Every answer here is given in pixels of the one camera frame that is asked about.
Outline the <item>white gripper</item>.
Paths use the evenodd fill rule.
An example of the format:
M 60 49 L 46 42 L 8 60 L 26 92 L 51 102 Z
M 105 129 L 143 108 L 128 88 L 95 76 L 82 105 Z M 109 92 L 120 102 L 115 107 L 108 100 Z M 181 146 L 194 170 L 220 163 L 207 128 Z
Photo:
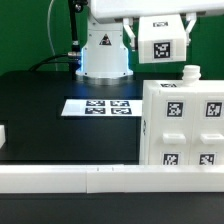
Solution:
M 218 15 L 224 12 L 224 0 L 90 0 L 93 17 L 102 23 L 123 19 L 123 27 L 130 38 L 132 50 L 137 49 L 133 32 L 133 19 L 142 16 L 186 14 L 185 32 L 187 44 L 197 21 L 195 13 Z

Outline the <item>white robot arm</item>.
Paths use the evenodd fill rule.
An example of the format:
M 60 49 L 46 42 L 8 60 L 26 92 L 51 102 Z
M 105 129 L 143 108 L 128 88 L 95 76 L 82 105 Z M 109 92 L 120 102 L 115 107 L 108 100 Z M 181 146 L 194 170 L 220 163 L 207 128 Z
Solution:
M 197 18 L 224 14 L 224 0 L 87 0 L 87 7 L 77 76 L 92 80 L 131 77 L 129 48 L 141 64 L 184 61 Z

